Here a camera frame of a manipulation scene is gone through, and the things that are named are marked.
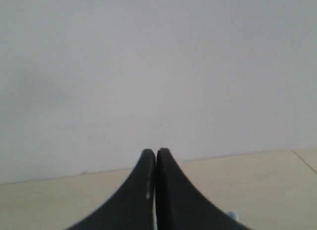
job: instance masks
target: white wall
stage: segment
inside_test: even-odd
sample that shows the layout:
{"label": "white wall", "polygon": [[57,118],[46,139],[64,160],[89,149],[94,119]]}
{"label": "white wall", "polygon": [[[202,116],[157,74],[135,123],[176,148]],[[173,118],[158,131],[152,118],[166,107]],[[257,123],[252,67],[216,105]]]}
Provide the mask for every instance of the white wall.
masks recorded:
{"label": "white wall", "polygon": [[0,183],[317,145],[317,0],[0,0]]}

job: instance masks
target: floor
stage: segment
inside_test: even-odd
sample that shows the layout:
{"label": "floor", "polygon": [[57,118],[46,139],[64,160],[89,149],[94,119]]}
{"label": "floor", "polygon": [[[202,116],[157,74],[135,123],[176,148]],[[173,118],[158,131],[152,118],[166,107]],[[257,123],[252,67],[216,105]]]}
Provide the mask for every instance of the floor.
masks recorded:
{"label": "floor", "polygon": [[[178,163],[209,200],[255,230],[317,229],[317,149]],[[0,185],[0,229],[65,229],[99,207],[130,171]]]}

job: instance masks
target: tiled floor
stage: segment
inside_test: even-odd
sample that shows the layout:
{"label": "tiled floor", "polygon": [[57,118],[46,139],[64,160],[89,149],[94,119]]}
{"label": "tiled floor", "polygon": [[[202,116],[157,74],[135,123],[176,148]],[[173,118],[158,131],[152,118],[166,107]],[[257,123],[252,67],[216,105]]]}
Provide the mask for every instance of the tiled floor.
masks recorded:
{"label": "tiled floor", "polygon": [[[317,149],[179,164],[209,200],[255,230],[317,229],[317,174],[309,167],[317,170]],[[129,172],[0,185],[0,229],[64,229],[99,207]]]}

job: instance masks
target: wall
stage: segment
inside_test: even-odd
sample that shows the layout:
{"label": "wall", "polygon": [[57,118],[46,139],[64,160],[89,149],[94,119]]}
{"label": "wall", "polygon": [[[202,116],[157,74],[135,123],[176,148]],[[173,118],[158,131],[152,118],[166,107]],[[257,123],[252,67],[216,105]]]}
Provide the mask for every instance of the wall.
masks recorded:
{"label": "wall", "polygon": [[0,183],[317,145],[317,0],[0,0]]}

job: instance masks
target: tile grout line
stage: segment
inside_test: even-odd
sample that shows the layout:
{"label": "tile grout line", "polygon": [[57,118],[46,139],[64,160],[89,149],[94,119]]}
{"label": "tile grout line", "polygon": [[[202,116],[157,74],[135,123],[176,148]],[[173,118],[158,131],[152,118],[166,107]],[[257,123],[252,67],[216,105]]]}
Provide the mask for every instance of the tile grout line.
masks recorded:
{"label": "tile grout line", "polygon": [[301,159],[305,164],[306,166],[308,166],[316,175],[317,175],[317,171],[311,167],[311,165],[309,165],[300,155],[298,155],[297,152],[295,152],[294,150],[292,150],[292,152],[299,158]]}

